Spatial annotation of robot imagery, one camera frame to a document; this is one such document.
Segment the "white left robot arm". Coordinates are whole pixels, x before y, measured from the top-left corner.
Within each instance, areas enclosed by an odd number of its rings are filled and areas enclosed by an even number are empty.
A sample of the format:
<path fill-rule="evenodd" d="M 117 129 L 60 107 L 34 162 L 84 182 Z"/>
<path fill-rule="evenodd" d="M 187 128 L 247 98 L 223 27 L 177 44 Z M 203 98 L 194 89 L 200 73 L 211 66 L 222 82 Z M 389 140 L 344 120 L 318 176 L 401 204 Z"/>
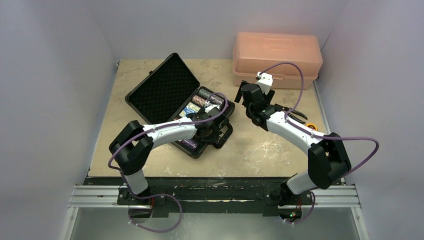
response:
<path fill-rule="evenodd" d="M 228 122 L 223 111 L 214 106 L 159 124 L 142 125 L 137 120 L 129 122 L 108 149 L 112 160 L 119 166 L 124 182 L 129 186 L 130 199 L 138 205 L 149 199 L 143 167 L 153 149 L 190 139 L 216 144 L 220 140 L 221 129 Z"/>

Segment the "blue striped card deck box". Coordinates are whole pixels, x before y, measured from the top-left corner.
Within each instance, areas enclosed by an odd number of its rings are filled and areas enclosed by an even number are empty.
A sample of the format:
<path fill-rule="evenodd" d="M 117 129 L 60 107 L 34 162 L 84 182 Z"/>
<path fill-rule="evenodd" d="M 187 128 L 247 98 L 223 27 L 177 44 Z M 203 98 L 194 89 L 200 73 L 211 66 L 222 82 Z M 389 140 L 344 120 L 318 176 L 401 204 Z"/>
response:
<path fill-rule="evenodd" d="M 188 114 L 194 114 L 197 113 L 199 110 L 201 109 L 200 106 L 196 105 L 193 102 L 189 102 L 184 108 L 183 110 L 180 112 L 179 116 L 180 117 L 185 117 Z"/>

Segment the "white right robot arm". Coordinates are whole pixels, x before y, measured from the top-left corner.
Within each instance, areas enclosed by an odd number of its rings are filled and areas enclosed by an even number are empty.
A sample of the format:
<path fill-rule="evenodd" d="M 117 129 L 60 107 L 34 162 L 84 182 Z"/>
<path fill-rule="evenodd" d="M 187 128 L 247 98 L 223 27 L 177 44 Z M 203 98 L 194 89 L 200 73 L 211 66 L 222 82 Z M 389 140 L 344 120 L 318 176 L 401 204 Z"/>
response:
<path fill-rule="evenodd" d="M 290 122 L 288 109 L 271 104 L 274 90 L 264 93 L 259 84 L 242 81 L 235 102 L 245 107 L 252 123 L 267 132 L 283 137 L 307 155 L 307 170 L 297 173 L 280 185 L 279 206 L 292 204 L 303 192 L 327 189 L 351 169 L 346 148 L 339 135 L 326 135 L 296 121 Z"/>

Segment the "black poker set case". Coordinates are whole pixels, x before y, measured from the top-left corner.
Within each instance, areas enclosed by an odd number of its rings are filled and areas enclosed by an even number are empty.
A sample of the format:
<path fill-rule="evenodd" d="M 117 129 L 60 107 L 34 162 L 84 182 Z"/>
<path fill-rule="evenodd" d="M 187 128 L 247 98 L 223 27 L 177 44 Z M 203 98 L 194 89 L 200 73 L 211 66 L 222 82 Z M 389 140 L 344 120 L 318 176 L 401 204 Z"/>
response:
<path fill-rule="evenodd" d="M 202 86 L 179 54 L 174 52 L 150 71 L 148 76 L 125 96 L 125 101 L 147 124 L 160 124 L 182 118 L 179 116 L 180 112 L 192 102 L 192 97 L 198 95 L 201 88 L 224 99 Z M 210 103 L 220 106 L 227 103 L 224 114 L 228 119 L 235 110 L 235 104 L 230 100 L 224 99 L 222 104 Z M 192 158 L 200 157 L 207 146 L 211 145 L 198 143 L 198 148 L 191 150 L 182 144 L 181 140 L 172 144 Z"/>

